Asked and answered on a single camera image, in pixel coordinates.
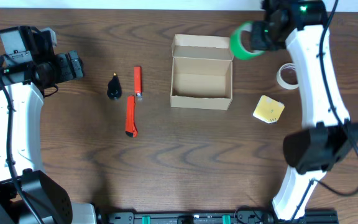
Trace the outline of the green tape roll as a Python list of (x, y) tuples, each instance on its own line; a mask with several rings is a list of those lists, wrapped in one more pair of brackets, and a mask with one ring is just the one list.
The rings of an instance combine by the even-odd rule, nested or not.
[(230, 36), (229, 45), (230, 50), (235, 58), (240, 60), (249, 60), (264, 53), (263, 50), (248, 51), (241, 42), (243, 32), (251, 33), (253, 22), (247, 21), (240, 25)]

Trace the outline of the white tape roll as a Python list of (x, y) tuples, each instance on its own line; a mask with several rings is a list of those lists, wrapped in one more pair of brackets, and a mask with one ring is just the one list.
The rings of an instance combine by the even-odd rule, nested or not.
[(286, 90), (295, 90), (299, 87), (299, 84), (290, 84), (286, 82), (282, 75), (284, 70), (293, 70), (295, 72), (295, 64), (294, 63), (286, 63), (283, 64), (277, 71), (276, 79), (277, 83)]

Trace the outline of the small orange lighter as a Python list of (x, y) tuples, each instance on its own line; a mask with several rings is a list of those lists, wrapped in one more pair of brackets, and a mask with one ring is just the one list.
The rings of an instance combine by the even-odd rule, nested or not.
[(142, 69), (140, 66), (134, 67), (134, 86), (135, 94), (138, 97), (142, 96)]

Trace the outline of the yellow white square packet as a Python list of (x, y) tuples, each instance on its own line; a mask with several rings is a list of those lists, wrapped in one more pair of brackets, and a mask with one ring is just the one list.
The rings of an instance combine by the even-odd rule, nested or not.
[(283, 103), (262, 95), (253, 112), (253, 117), (268, 124), (276, 123), (284, 108), (285, 105)]

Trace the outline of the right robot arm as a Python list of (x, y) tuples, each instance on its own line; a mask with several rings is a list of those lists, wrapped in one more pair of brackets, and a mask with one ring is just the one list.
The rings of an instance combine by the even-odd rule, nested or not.
[(329, 47), (333, 13), (322, 1), (264, 1), (265, 17), (252, 23), (251, 48), (286, 49), (295, 65), (301, 99), (302, 131), (287, 135), (283, 155), (288, 164), (282, 186), (272, 200), (275, 218), (292, 222), (305, 214), (314, 188), (340, 192), (322, 179), (353, 150), (358, 158), (358, 122), (353, 123), (341, 98)]

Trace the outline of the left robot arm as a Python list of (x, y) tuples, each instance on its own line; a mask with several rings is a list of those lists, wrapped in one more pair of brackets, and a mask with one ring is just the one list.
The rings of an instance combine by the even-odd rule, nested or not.
[(0, 223), (97, 223), (90, 203), (75, 203), (44, 170), (40, 114), (44, 90), (83, 76), (75, 51), (0, 58)]

